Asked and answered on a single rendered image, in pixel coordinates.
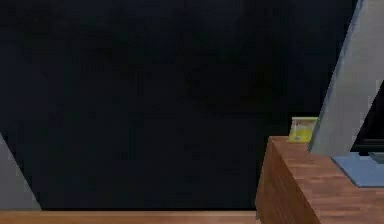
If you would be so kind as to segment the yellow box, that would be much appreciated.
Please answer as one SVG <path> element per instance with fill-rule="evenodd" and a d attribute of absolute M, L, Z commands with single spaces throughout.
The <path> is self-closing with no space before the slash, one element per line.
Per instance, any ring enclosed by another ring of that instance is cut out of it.
<path fill-rule="evenodd" d="M 293 117 L 288 141 L 308 143 L 311 140 L 317 120 L 317 117 Z"/>

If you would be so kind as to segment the brown wooden cabinet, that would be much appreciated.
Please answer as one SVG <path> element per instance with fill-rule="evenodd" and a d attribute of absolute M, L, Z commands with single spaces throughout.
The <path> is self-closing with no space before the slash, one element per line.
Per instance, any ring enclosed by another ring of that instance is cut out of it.
<path fill-rule="evenodd" d="M 262 224 L 384 224 L 384 189 L 359 188 L 322 155 L 268 139 L 255 198 Z"/>

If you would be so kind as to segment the blue flat mat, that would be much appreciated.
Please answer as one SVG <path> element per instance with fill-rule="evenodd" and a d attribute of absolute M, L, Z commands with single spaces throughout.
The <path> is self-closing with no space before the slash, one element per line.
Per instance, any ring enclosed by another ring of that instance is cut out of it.
<path fill-rule="evenodd" d="M 332 157 L 350 181 L 360 188 L 384 188 L 384 155 L 360 156 L 351 152 Z"/>

